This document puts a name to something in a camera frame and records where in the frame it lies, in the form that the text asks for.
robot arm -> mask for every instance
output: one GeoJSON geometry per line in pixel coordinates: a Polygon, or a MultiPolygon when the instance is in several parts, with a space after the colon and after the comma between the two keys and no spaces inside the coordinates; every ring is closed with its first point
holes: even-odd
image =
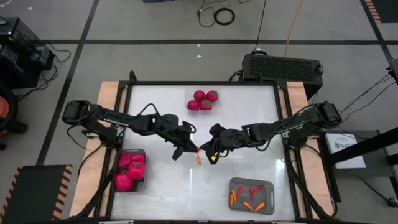
{"type": "Polygon", "coordinates": [[[210,164],[216,164],[220,154],[234,151],[242,147],[255,147],[259,151],[265,151],[271,139],[277,135],[289,131],[289,145],[299,146],[307,142],[307,137],[321,128],[334,128],[341,123],[341,117],[334,104],[318,103],[309,105],[296,112],[293,116],[275,121],[273,123],[256,123],[242,126],[242,130],[226,129],[215,124],[210,129],[213,138],[200,146],[206,151],[210,164]]]}
{"type": "Polygon", "coordinates": [[[101,142],[108,147],[118,145],[117,130],[106,127],[99,121],[130,128],[141,136],[157,134],[177,148],[173,153],[173,160],[177,160],[183,152],[197,152],[196,145],[190,139],[190,135],[196,132],[193,125],[182,121],[182,125],[179,126],[177,116],[173,114],[160,115],[156,108],[155,114],[141,115],[148,106],[155,108],[153,104],[148,104],[137,116],[130,116],[91,104],[86,100],[73,100],[67,103],[62,121],[72,126],[83,126],[88,131],[97,134],[101,142]]]}

white surface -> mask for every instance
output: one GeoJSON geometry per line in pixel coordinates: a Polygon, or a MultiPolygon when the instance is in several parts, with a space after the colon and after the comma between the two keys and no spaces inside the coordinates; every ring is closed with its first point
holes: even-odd
{"type": "MultiPolygon", "coordinates": [[[[338,152],[347,147],[355,145],[356,139],[353,134],[326,134],[326,139],[331,153],[338,152]]],[[[366,168],[365,161],[362,156],[348,159],[343,162],[336,163],[337,169],[354,169],[366,168]]]]}
{"type": "MultiPolygon", "coordinates": [[[[244,124],[278,120],[274,90],[271,86],[214,86],[223,104],[214,111],[192,113],[185,108],[185,89],[191,86],[134,86],[129,114],[137,114],[154,103],[160,114],[176,114],[181,122],[196,126],[193,142],[200,146],[211,139],[208,133],[216,124],[241,129],[244,124]]],[[[116,193],[112,219],[170,220],[293,220],[294,212],[280,136],[266,152],[237,149],[216,165],[210,165],[201,152],[184,153],[172,160],[173,146],[158,136],[139,136],[126,132],[124,149],[141,148],[148,155],[147,186],[139,193],[116,193]],[[268,180],[275,187],[275,213],[271,216],[235,212],[228,207],[228,187],[232,177],[268,180]]]]}

chili pepper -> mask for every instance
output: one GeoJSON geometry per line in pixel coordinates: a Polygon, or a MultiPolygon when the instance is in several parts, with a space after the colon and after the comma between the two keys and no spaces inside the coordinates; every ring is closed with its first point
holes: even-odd
{"type": "Polygon", "coordinates": [[[246,208],[248,208],[251,212],[253,212],[253,208],[251,208],[250,204],[247,202],[243,202],[243,206],[245,206],[246,208]]]}
{"type": "Polygon", "coordinates": [[[264,186],[260,186],[259,188],[257,188],[256,190],[254,190],[254,193],[258,193],[260,191],[262,191],[264,189],[264,186]]]}
{"type": "Polygon", "coordinates": [[[236,202],[236,192],[235,192],[235,190],[232,189],[231,193],[232,193],[232,196],[234,197],[234,202],[236,202]]]}
{"type": "Polygon", "coordinates": [[[234,204],[234,196],[231,194],[229,196],[229,206],[232,207],[233,204],[234,204]]]}
{"type": "Polygon", "coordinates": [[[258,212],[260,209],[264,208],[266,204],[264,202],[261,202],[256,209],[254,209],[254,212],[258,212]]]}
{"type": "Polygon", "coordinates": [[[243,191],[243,187],[240,187],[238,190],[238,193],[236,194],[236,198],[239,197],[239,195],[242,193],[242,191],[243,191]]]}
{"type": "Polygon", "coordinates": [[[253,190],[253,188],[250,188],[250,198],[251,198],[251,200],[254,200],[254,190],[253,190]]]}

strawberry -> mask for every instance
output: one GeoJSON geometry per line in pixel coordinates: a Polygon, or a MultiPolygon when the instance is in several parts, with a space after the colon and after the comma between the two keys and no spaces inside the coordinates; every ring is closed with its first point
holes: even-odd
{"type": "Polygon", "coordinates": [[[118,174],[114,178],[116,188],[120,192],[127,192],[132,190],[132,181],[127,174],[118,174]]]}
{"type": "Polygon", "coordinates": [[[201,110],[211,110],[211,103],[208,100],[203,100],[200,103],[200,109],[201,110]]]}
{"type": "Polygon", "coordinates": [[[194,100],[188,102],[188,110],[199,110],[200,104],[194,100]]]}
{"type": "Polygon", "coordinates": [[[216,102],[218,100],[218,93],[215,90],[210,90],[206,94],[206,99],[212,103],[216,102]]]}
{"type": "Polygon", "coordinates": [[[193,99],[196,102],[201,102],[206,99],[206,93],[204,91],[198,90],[193,94],[193,99]]]}

gray tray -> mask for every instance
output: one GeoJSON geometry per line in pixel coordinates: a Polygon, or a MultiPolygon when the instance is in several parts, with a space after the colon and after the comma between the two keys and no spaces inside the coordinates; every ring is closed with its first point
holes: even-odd
{"type": "MultiPolygon", "coordinates": [[[[148,157],[147,157],[147,154],[145,153],[145,150],[143,150],[143,149],[123,149],[123,150],[119,150],[116,153],[116,156],[114,159],[113,180],[116,177],[116,175],[120,174],[120,172],[121,172],[120,168],[119,168],[119,160],[120,160],[121,155],[123,155],[125,153],[128,153],[130,155],[136,155],[136,154],[144,154],[145,155],[145,176],[142,180],[135,180],[132,190],[128,191],[128,192],[142,192],[147,185],[147,170],[148,170],[148,157]]],[[[125,192],[120,192],[117,190],[114,181],[112,181],[112,190],[115,193],[125,193],[125,192]]]]}
{"type": "Polygon", "coordinates": [[[231,195],[232,189],[235,189],[235,192],[238,193],[240,187],[243,187],[242,193],[236,199],[236,202],[232,204],[230,209],[234,211],[241,212],[251,212],[247,209],[243,202],[247,202],[254,209],[261,203],[265,202],[266,206],[260,209],[256,213],[262,213],[265,215],[274,214],[274,185],[269,181],[264,180],[252,180],[252,179],[244,179],[239,177],[233,177],[229,183],[229,192],[228,192],[228,206],[229,206],[229,196],[231,195]],[[258,187],[263,186],[264,189],[254,195],[254,200],[251,200],[250,196],[250,188],[256,190],[258,187]]]}

